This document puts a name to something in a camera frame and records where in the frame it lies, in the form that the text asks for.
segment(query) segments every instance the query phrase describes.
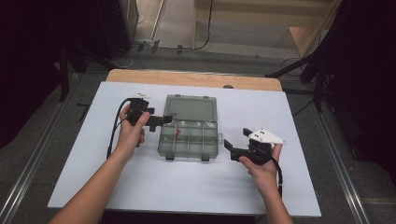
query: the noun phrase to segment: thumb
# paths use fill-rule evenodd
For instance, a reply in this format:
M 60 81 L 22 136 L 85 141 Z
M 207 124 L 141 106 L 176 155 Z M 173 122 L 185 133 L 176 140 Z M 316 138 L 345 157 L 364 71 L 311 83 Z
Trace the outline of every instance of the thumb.
M 144 113 L 140 116 L 140 118 L 139 118 L 139 120 L 137 121 L 137 123 L 134 125 L 135 128 L 136 128 L 137 130 L 139 130 L 139 132 L 140 132 L 140 130 L 143 128 L 143 126 L 145 126 L 145 124 L 148 122 L 148 120 L 149 120 L 149 112 L 144 112 Z

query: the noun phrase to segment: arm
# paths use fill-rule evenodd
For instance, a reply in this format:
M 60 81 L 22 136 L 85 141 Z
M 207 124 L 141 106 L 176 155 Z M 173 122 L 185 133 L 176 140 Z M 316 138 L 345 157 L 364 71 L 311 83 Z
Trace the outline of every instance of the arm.
M 279 161 L 282 145 L 275 145 L 273 157 Z M 270 224 L 288 224 L 293 223 L 282 198 L 277 191 L 276 167 L 271 161 L 264 165 L 256 165 L 247 157 L 240 157 L 239 160 L 248 169 L 248 173 L 253 176 L 257 189 L 262 196 L 267 212 L 268 222 Z
M 125 106 L 120 112 L 120 120 L 125 119 L 128 107 Z M 144 142 L 142 128 L 148 120 L 149 112 L 145 112 L 134 127 L 128 121 L 121 123 L 120 137 L 114 152 L 50 223 L 99 222 L 123 167 L 134 155 L 137 143 Z

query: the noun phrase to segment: person's right hand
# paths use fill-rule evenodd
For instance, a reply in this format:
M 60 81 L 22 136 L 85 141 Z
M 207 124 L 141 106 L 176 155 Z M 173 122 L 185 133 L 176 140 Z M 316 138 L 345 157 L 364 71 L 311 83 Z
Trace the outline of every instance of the person's right hand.
M 272 157 L 279 161 L 282 145 L 275 144 Z M 268 161 L 264 165 L 256 165 L 247 157 L 240 157 L 239 161 L 247 168 L 247 172 L 254 178 L 259 193 L 262 197 L 277 192 L 276 172 L 277 169 L 272 161 Z

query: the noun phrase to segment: wrist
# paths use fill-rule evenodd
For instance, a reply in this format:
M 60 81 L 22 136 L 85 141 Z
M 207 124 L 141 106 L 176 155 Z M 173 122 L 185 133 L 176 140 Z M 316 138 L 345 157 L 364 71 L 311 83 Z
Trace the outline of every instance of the wrist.
M 125 150 L 122 150 L 121 148 L 116 147 L 116 149 L 113 151 L 111 156 L 109 157 L 111 160 L 115 161 L 118 164 L 121 164 L 122 166 L 125 166 L 125 164 L 131 159 L 132 156 L 126 155 L 124 152 Z
M 257 188 L 264 200 L 274 194 L 279 195 L 278 186 L 275 181 L 269 181 L 263 184 L 257 183 Z

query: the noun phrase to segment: person's left hand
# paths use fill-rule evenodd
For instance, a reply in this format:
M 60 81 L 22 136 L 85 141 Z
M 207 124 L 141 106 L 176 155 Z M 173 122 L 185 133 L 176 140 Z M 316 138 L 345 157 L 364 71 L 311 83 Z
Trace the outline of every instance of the person's left hand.
M 119 141 L 114 152 L 122 154 L 125 160 L 129 160 L 134 155 L 134 149 L 137 143 L 145 142 L 145 130 L 143 126 L 149 120 L 149 112 L 144 112 L 140 116 L 135 126 L 132 126 L 128 120 L 125 120 L 126 113 L 128 112 L 130 105 L 125 106 L 120 112 L 120 136 Z

